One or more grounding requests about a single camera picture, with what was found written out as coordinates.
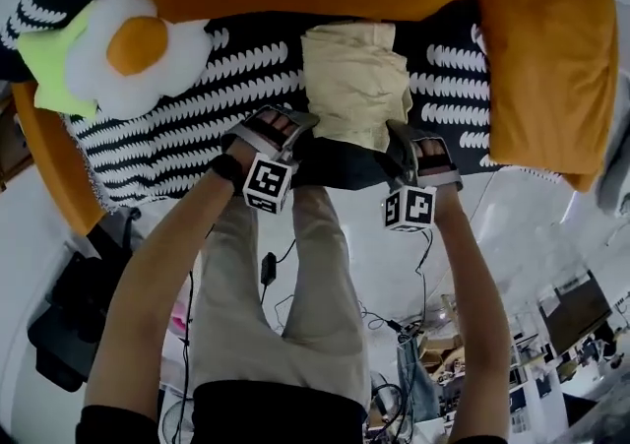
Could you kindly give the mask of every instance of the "cable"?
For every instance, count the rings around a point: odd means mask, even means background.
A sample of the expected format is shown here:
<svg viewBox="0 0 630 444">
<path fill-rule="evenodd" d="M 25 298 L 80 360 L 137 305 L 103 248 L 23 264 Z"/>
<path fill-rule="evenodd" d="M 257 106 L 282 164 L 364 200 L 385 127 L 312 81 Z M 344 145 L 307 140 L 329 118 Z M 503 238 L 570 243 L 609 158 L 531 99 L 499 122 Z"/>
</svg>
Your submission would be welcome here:
<svg viewBox="0 0 630 444">
<path fill-rule="evenodd" d="M 420 262 L 415 268 L 415 273 L 422 278 L 422 301 L 423 302 L 422 302 L 422 319 L 420 321 L 420 327 L 424 325 L 424 322 L 426 322 L 426 276 L 421 271 L 421 269 L 422 269 L 422 265 L 424 264 L 424 262 L 426 262 L 426 259 L 429 256 L 429 252 L 431 251 L 431 246 L 433 246 L 433 231 L 432 230 L 428 231 L 429 234 L 431 234 L 430 236 L 426 232 L 427 232 L 426 230 L 422 231 L 422 235 L 424 235 L 424 239 L 426 239 L 426 249 L 424 250 L 422 257 L 420 258 Z"/>
<path fill-rule="evenodd" d="M 286 252 L 284 253 L 283 257 L 280 260 L 277 261 L 276 255 L 271 252 L 268 253 L 267 256 L 263 259 L 262 271 L 261 271 L 261 277 L 260 277 L 260 283 L 263 284 L 263 294 L 260 298 L 261 305 L 263 304 L 263 302 L 265 302 L 265 294 L 267 293 L 268 286 L 276 280 L 276 267 L 278 266 L 280 262 L 284 261 L 284 259 L 288 257 L 288 254 L 293 249 L 293 246 L 295 246 L 295 238 L 293 239 L 290 246 L 288 247 L 288 249 L 286 250 Z"/>
<path fill-rule="evenodd" d="M 619 309 L 619 304 L 616 304 L 614 308 L 617 310 L 617 313 L 621 315 L 621 318 L 626 322 L 626 327 L 630 328 L 630 323 L 628 323 L 628 319 L 626 318 L 626 311 L 628 311 L 628 306 L 625 306 L 623 311 Z"/>
<path fill-rule="evenodd" d="M 284 324 L 283 324 L 283 322 L 280 319 L 280 314 L 278 312 L 278 306 L 280 306 L 281 304 L 284 304 L 290 298 L 293 298 L 293 293 L 291 295 L 289 295 L 288 297 L 285 297 L 283 300 L 281 300 L 280 302 L 278 302 L 278 304 L 276 304 L 274 306 L 274 311 L 276 311 L 276 319 L 278 320 L 278 325 L 280 326 L 281 330 L 284 330 Z"/>
<path fill-rule="evenodd" d="M 413 364 L 413 375 L 411 376 L 411 381 L 408 382 L 409 395 L 407 397 L 407 403 L 405 406 L 405 414 L 403 414 L 403 421 L 405 421 L 405 417 L 407 417 L 407 414 L 410 411 L 411 401 L 413 400 L 413 383 L 415 382 L 415 374 L 417 374 L 417 363 Z M 394 442 L 398 442 L 398 437 L 401 434 L 402 429 L 403 429 L 403 423 L 401 422 L 396 432 L 396 435 L 394 436 Z M 409 435 L 409 439 L 407 440 L 407 444 L 410 444 L 412 440 L 413 440 L 413 407 L 411 407 L 411 433 Z"/>
<path fill-rule="evenodd" d="M 376 439 L 378 439 L 381 435 L 383 435 L 383 433 L 385 433 L 385 432 L 387 431 L 387 429 L 388 429 L 390 426 L 392 426 L 392 424 L 394 424 L 394 421 L 396 421 L 396 420 L 399 418 L 399 416 L 401 415 L 401 412 L 403 412 L 403 407 L 404 407 L 404 406 L 405 406 L 405 404 L 406 404 L 406 403 L 404 402 L 404 400 L 405 400 L 405 395 L 403 394 L 403 390 L 401 390 L 401 387 L 400 387 L 400 386 L 397 386 L 397 385 L 394 385 L 394 384 L 391 384 L 391 383 L 385 383 L 385 384 L 382 384 L 382 385 L 380 385 L 380 386 L 377 386 L 374 390 L 372 390 L 372 394 L 373 394 L 372 399 L 373 399 L 374 397 L 376 397 L 376 394 L 379 392 L 379 390 L 381 390 L 381 389 L 383 389 L 383 388 L 394 388 L 395 390 L 398 390 L 398 394 L 399 394 L 399 397 L 400 397 L 400 403 L 399 403 L 399 405 L 398 405 L 398 410 L 396 411 L 396 414 L 394 415 L 394 417 L 392 417 L 392 418 L 391 418 L 391 419 L 390 419 L 390 420 L 389 420 L 389 421 L 385 424 L 385 426 L 383 426 L 383 428 L 381 428 L 381 429 L 378 431 L 378 433 L 377 433 L 376 435 L 374 435 L 374 437 L 372 437 L 372 438 L 370 439 L 369 444 L 373 444 L 374 442 L 376 442 Z"/>
<path fill-rule="evenodd" d="M 612 241 L 614 241 L 614 238 L 617 237 L 617 234 L 619 232 L 621 232 L 621 230 L 623 230 L 625 227 L 627 227 L 628 225 L 630 225 L 630 222 L 626 222 L 624 225 L 620 225 L 615 232 L 613 232 L 610 237 L 608 238 L 608 240 L 606 241 L 606 243 L 604 243 L 604 245 L 606 247 L 610 246 L 612 244 Z"/>
<path fill-rule="evenodd" d="M 363 305 L 363 303 L 361 301 L 359 301 L 359 305 L 361 306 L 361 318 L 365 318 L 366 316 L 373 316 L 374 318 L 372 320 L 370 320 L 369 322 L 367 322 L 367 328 L 369 330 L 378 330 L 380 329 L 383 325 L 387 325 L 390 328 L 393 328 L 395 330 L 398 331 L 398 329 L 401 327 L 397 322 L 395 322 L 394 320 L 386 320 L 385 318 L 383 318 L 382 316 L 373 313 L 371 311 L 368 311 L 367 309 L 365 309 L 365 306 Z"/>
<path fill-rule="evenodd" d="M 188 368 L 188 335 L 190 330 L 190 311 L 193 307 L 193 292 L 195 289 L 195 281 L 193 280 L 193 272 L 188 272 L 188 277 L 190 278 L 190 293 L 188 295 L 188 310 L 186 311 L 186 333 L 184 334 L 184 367 L 185 367 L 185 375 L 184 375 L 184 397 L 181 400 L 181 411 L 179 413 L 179 421 L 177 422 L 177 429 L 175 430 L 175 434 L 171 439 L 170 443 L 175 444 L 175 438 L 177 434 L 179 434 L 179 444 L 181 444 L 181 426 L 184 422 L 184 410 L 186 409 L 186 400 L 188 398 L 188 382 L 190 378 L 190 371 Z"/>
<path fill-rule="evenodd" d="M 288 250 L 286 250 L 286 253 L 284 253 L 283 257 L 277 262 L 277 264 L 279 264 L 280 262 L 282 262 L 286 257 L 288 257 L 288 254 L 291 252 L 291 250 L 293 249 L 293 246 L 295 246 L 295 239 L 293 239 L 293 242 L 291 243 L 291 245 L 288 247 Z"/>
</svg>

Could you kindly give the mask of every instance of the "black shirt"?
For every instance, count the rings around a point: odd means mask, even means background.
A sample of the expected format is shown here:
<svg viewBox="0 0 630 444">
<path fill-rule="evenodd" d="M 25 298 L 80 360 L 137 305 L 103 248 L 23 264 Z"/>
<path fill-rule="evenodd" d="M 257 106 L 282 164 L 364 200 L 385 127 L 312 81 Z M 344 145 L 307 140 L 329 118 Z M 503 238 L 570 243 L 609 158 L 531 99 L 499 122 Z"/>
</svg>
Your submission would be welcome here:
<svg viewBox="0 0 630 444">
<path fill-rule="evenodd" d="M 362 444 L 365 410 L 338 395 L 276 383 L 218 381 L 194 393 L 193 444 L 225 442 Z M 77 444 L 158 444 L 158 424 L 122 409 L 89 406 L 77 425 Z M 461 444 L 506 444 L 498 437 Z"/>
</svg>

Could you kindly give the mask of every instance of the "power adapter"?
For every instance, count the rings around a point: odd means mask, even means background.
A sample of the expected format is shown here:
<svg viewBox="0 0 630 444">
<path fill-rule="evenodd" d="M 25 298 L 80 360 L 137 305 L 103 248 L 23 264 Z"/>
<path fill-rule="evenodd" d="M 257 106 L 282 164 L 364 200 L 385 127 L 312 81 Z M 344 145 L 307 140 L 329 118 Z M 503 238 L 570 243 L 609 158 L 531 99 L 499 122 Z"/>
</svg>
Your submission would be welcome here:
<svg viewBox="0 0 630 444">
<path fill-rule="evenodd" d="M 261 264 L 260 283 L 267 287 L 276 280 L 278 259 L 271 251 L 265 255 Z"/>
</svg>

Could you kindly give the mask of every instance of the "person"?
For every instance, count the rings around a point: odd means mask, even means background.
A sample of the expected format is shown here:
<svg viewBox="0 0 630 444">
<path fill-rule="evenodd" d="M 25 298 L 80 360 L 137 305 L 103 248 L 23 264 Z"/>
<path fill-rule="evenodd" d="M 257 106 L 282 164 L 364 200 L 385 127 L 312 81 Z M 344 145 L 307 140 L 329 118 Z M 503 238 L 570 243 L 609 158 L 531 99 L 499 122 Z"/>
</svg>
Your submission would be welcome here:
<svg viewBox="0 0 630 444">
<path fill-rule="evenodd" d="M 272 111 L 257 117 L 276 133 L 295 130 Z M 444 152 L 431 140 L 416 149 L 419 158 Z M 254 149 L 236 139 L 226 153 L 246 175 Z M 200 251 L 205 270 L 191 327 L 193 443 L 265 436 L 276 443 L 363 442 L 370 381 L 346 239 L 324 188 L 296 188 L 292 212 L 299 269 L 280 336 L 260 303 L 256 212 L 234 196 L 233 180 L 210 169 L 174 206 L 135 252 L 111 301 L 77 442 L 120 442 L 123 432 L 125 441 L 158 442 L 162 343 Z M 466 346 L 467 375 L 450 442 L 501 443 L 509 424 L 510 333 L 455 185 L 438 189 L 435 223 Z"/>
<path fill-rule="evenodd" d="M 613 332 L 610 324 L 605 321 L 593 332 L 594 340 L 601 341 L 602 356 L 605 360 L 617 355 L 617 335 L 620 331 L 621 329 L 617 329 Z"/>
</svg>

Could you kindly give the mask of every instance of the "green pillow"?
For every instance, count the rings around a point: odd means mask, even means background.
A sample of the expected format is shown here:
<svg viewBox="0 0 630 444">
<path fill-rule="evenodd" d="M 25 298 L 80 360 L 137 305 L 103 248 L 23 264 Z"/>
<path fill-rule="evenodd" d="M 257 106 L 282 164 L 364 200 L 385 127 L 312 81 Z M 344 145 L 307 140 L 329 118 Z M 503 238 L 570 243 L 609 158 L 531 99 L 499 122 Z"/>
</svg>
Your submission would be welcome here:
<svg viewBox="0 0 630 444">
<path fill-rule="evenodd" d="M 94 1 L 63 30 L 23 32 L 18 37 L 18 51 L 39 83 L 35 107 L 86 118 L 95 116 L 96 101 L 74 97 L 64 80 L 68 49 L 88 26 L 93 4 Z"/>
</svg>

